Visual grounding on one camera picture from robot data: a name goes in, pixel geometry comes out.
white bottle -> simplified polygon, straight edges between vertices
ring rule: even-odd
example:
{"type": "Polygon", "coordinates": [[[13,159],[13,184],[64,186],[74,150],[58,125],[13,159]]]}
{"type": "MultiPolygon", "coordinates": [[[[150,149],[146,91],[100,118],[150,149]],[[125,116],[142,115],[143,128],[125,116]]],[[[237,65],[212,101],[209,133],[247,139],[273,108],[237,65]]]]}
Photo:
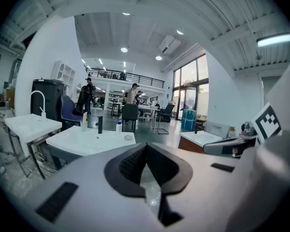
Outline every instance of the white bottle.
{"type": "Polygon", "coordinates": [[[121,121],[119,120],[118,121],[118,124],[116,125],[116,132],[118,134],[120,134],[121,133],[121,130],[122,130],[122,124],[121,124],[121,121]]]}

blue chair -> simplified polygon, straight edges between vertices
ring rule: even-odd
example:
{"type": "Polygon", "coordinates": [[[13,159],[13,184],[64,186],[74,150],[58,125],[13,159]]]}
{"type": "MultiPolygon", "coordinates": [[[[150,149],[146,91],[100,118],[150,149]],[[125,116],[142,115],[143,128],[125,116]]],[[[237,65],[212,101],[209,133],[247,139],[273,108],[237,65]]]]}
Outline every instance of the blue chair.
{"type": "Polygon", "coordinates": [[[62,120],[63,130],[68,129],[68,124],[77,124],[81,126],[81,121],[83,116],[73,115],[73,110],[75,108],[75,103],[67,95],[61,95],[60,97],[60,116],[62,120]]]}

air conditioner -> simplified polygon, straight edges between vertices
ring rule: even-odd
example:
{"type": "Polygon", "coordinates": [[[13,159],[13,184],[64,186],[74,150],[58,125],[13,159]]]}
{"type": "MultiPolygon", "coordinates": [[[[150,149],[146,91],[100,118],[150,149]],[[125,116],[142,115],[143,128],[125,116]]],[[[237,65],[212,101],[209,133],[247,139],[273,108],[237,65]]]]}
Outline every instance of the air conditioner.
{"type": "Polygon", "coordinates": [[[164,54],[171,54],[180,45],[180,41],[171,35],[165,36],[159,46],[159,50],[164,54]]]}

countertop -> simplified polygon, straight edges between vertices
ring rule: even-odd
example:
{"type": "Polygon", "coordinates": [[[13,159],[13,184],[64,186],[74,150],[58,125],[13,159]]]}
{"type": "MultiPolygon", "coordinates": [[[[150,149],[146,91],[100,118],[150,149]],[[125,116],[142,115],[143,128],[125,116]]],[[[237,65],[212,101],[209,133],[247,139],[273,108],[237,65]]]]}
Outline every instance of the countertop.
{"type": "Polygon", "coordinates": [[[73,126],[50,138],[46,142],[58,149],[79,155],[87,156],[110,149],[135,144],[133,132],[121,132],[104,130],[98,134],[97,129],[87,128],[81,131],[81,127],[73,126]],[[132,137],[131,141],[125,140],[125,135],[132,137]]]}
{"type": "Polygon", "coordinates": [[[198,131],[197,134],[194,132],[182,132],[180,135],[200,147],[203,147],[205,144],[210,144],[222,140],[222,137],[207,133],[203,130],[198,131]]]}
{"type": "Polygon", "coordinates": [[[61,122],[48,118],[43,122],[42,117],[35,114],[6,118],[5,123],[25,143],[29,143],[62,127],[61,122]]]}

floor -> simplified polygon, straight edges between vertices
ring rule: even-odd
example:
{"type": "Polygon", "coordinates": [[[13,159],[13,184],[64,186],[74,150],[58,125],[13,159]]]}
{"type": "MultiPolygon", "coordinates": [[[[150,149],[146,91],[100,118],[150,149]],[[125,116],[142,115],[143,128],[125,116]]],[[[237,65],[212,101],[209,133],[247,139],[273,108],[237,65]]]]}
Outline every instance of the floor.
{"type": "MultiPolygon", "coordinates": [[[[103,116],[103,130],[115,131],[116,124],[118,122],[117,116],[111,116],[110,111],[104,111],[101,109],[91,109],[91,116],[88,119],[89,128],[98,128],[95,124],[98,122],[98,116],[103,116]]],[[[170,134],[153,134],[153,129],[150,128],[150,122],[137,122],[135,128],[135,141],[137,143],[142,142],[155,142],[161,143],[171,147],[178,147],[180,140],[180,132],[185,132],[187,130],[181,129],[180,121],[171,120],[170,123],[161,123],[160,127],[165,128],[170,132],[170,134]]],[[[124,131],[132,131],[132,123],[128,125],[123,125],[124,131]]],[[[34,164],[32,159],[26,160],[26,165],[33,169],[34,164]]],[[[48,171],[43,171],[46,173],[47,177],[51,176],[52,173],[48,171]]],[[[24,198],[26,194],[43,180],[40,177],[37,169],[34,169],[29,177],[25,177],[21,171],[16,160],[11,161],[6,165],[6,173],[0,176],[0,184],[3,189],[9,194],[20,199],[24,198]]],[[[146,166],[142,173],[141,186],[146,190],[146,203],[148,207],[152,210],[156,216],[159,211],[160,203],[160,187],[155,181],[150,169],[146,166]]]]}

